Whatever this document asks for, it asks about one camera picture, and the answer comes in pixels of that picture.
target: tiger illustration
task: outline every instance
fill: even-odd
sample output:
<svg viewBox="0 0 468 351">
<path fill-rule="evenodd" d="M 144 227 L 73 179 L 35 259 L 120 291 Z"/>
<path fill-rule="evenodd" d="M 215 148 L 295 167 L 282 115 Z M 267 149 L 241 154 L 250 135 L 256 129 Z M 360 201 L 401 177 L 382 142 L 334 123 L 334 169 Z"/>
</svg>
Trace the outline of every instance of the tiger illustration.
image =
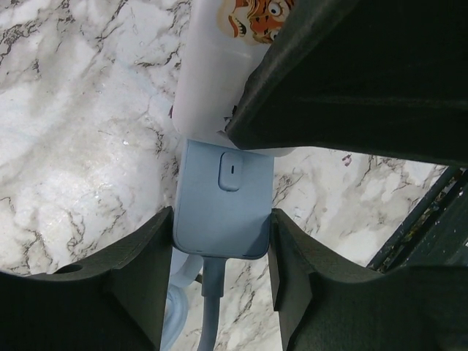
<svg viewBox="0 0 468 351">
<path fill-rule="evenodd" d="M 217 22 L 223 33 L 250 45 L 271 44 L 295 0 L 224 0 Z"/>
</svg>

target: white marble surface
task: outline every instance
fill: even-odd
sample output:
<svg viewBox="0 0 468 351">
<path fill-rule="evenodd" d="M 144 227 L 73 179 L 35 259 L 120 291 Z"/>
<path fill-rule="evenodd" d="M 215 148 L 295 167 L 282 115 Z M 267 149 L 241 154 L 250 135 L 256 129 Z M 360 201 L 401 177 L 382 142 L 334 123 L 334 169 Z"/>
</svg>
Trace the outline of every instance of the white marble surface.
<svg viewBox="0 0 468 351">
<path fill-rule="evenodd" d="M 173 204 L 168 113 L 189 1 L 0 1 L 0 268 L 57 268 Z M 304 148 L 276 162 L 273 204 L 366 264 L 441 167 Z M 174 350 L 196 350 L 197 284 Z M 266 258 L 232 260 L 217 350 L 280 350 Z"/>
</svg>

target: printed label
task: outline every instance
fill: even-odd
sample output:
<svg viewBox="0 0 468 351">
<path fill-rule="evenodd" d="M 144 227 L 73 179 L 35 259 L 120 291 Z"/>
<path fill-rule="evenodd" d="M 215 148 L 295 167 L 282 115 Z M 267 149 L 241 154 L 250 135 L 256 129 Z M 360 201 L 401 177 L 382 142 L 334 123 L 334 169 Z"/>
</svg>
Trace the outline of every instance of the printed label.
<svg viewBox="0 0 468 351">
<path fill-rule="evenodd" d="M 295 0 L 223 0 L 218 27 L 249 45 L 271 44 L 286 21 Z"/>
</svg>

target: light blue plastic device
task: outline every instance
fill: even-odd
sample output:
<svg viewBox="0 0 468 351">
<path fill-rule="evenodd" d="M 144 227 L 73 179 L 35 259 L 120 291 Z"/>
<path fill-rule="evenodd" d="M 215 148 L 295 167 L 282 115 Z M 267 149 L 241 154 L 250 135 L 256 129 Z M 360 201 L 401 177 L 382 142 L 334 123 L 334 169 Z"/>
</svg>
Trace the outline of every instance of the light blue plastic device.
<svg viewBox="0 0 468 351">
<path fill-rule="evenodd" d="M 173 239 L 188 254 L 254 260 L 268 251 L 274 158 L 188 140 Z"/>
</svg>

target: light blue cable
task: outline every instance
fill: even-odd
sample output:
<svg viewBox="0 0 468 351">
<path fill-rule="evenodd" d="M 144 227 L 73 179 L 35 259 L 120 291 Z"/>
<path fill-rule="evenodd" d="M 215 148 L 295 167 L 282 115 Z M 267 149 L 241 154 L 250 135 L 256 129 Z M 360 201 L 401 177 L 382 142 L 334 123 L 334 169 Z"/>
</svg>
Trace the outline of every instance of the light blue cable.
<svg viewBox="0 0 468 351">
<path fill-rule="evenodd" d="M 216 345 L 219 323 L 219 300 L 224 295 L 226 259 L 203 258 L 203 327 L 197 351 L 213 351 Z"/>
<path fill-rule="evenodd" d="M 161 350 L 169 351 L 184 329 L 189 314 L 189 302 L 180 287 L 169 285 L 166 299 L 167 314 L 162 328 Z"/>
</svg>

